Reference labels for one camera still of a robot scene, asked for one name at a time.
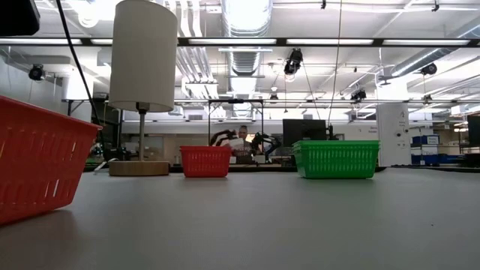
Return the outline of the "person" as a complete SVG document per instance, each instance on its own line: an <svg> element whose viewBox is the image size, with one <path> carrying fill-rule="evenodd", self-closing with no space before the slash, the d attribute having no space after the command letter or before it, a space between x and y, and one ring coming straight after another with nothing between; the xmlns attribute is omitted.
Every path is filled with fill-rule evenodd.
<svg viewBox="0 0 480 270"><path fill-rule="evenodd" d="M237 145L233 149L233 155L236 158L237 164L252 164L254 162L251 144L246 140L247 135L248 128L242 125L238 130L238 138L242 139L243 145Z"/></svg>

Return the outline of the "red plastic basket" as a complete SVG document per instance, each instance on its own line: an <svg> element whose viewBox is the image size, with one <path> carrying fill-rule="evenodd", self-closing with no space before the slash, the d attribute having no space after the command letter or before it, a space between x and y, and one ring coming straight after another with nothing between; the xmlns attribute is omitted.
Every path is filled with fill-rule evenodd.
<svg viewBox="0 0 480 270"><path fill-rule="evenodd" d="M229 172L229 147L182 146L180 152L183 172L188 178L223 178Z"/></svg>
<svg viewBox="0 0 480 270"><path fill-rule="evenodd" d="M0 225L71 204L100 129L0 96Z"/></svg>

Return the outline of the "black monitor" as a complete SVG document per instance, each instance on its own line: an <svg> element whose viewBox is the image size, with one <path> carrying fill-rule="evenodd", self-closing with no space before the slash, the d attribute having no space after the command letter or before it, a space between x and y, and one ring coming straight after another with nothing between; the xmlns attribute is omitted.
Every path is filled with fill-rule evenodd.
<svg viewBox="0 0 480 270"><path fill-rule="evenodd" d="M468 115L467 122L469 144L480 147L480 115Z"/></svg>
<svg viewBox="0 0 480 270"><path fill-rule="evenodd" d="M284 119L283 145L291 147L301 140L326 140L326 121L314 119Z"/></svg>

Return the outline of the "black overhead light bar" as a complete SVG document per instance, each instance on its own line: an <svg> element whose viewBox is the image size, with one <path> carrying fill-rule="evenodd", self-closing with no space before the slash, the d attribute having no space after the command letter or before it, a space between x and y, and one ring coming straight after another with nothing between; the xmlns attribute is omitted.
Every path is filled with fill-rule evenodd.
<svg viewBox="0 0 480 270"><path fill-rule="evenodd" d="M74 46L110 47L111 38L78 37L72 40ZM476 39L406 39L406 38L244 38L244 37L178 37L180 47L412 47L412 48L477 48ZM67 46L66 37L0 37L0 46Z"/></svg>

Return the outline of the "white shade table lamp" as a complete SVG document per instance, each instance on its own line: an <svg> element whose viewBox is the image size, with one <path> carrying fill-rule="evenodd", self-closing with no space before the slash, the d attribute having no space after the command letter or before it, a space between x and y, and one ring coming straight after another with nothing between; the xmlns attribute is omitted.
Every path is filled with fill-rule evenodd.
<svg viewBox="0 0 480 270"><path fill-rule="evenodd" d="M144 159L147 113L174 108L178 20L161 4L123 0L115 6L109 105L139 114L139 157L109 163L111 176L166 176L169 164Z"/></svg>

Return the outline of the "black equipment rack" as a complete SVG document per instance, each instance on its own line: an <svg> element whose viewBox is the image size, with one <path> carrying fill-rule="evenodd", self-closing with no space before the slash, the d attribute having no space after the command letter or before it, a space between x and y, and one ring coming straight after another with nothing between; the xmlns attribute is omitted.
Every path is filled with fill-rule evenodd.
<svg viewBox="0 0 480 270"><path fill-rule="evenodd" d="M119 145L120 111L108 105L103 100L94 99L98 118L91 114L94 124L102 127L103 139L98 133L94 145L90 149L87 159L88 164L100 164L106 158L107 161L116 158L124 159L122 147Z"/></svg>

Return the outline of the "light grey slanted bar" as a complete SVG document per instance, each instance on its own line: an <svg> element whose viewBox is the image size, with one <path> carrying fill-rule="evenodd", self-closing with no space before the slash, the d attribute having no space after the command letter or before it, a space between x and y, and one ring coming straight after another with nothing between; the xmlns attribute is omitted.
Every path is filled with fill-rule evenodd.
<svg viewBox="0 0 480 270"><path fill-rule="evenodd" d="M93 173L94 175L98 174L100 170L102 170L104 167L106 167L106 165L108 165L109 163L113 162L113 161L117 161L118 158L111 158L109 160L104 160L100 165L98 165L97 167L95 167L95 169L93 170Z"/></svg>

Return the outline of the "white building pillar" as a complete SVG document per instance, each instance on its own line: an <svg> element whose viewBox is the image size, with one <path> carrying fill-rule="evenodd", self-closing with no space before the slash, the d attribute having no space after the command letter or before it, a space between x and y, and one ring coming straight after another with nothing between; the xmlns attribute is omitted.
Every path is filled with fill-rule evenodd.
<svg viewBox="0 0 480 270"><path fill-rule="evenodd" d="M379 166L409 165L410 126L405 103L382 103L376 108L379 137Z"/></svg>

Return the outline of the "blue storage bin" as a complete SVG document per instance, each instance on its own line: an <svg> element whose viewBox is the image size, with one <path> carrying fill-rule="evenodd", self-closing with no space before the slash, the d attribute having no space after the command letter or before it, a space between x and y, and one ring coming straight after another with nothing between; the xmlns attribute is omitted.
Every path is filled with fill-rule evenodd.
<svg viewBox="0 0 480 270"><path fill-rule="evenodd" d="M439 166L442 164L460 164L466 160L466 156L450 154L412 155L411 160L414 165Z"/></svg>
<svg viewBox="0 0 480 270"><path fill-rule="evenodd" d="M436 134L414 136L412 138L412 144L414 144L414 145L439 145L440 144L440 137Z"/></svg>

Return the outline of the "silver ceiling air duct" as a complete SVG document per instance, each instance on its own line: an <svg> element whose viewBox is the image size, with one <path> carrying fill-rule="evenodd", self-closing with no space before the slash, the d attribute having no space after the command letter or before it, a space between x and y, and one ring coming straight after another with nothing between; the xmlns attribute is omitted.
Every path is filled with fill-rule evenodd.
<svg viewBox="0 0 480 270"><path fill-rule="evenodd" d="M227 38L264 38L269 33L273 0L221 0L223 36ZM260 52L229 52L231 71L251 76L260 65Z"/></svg>

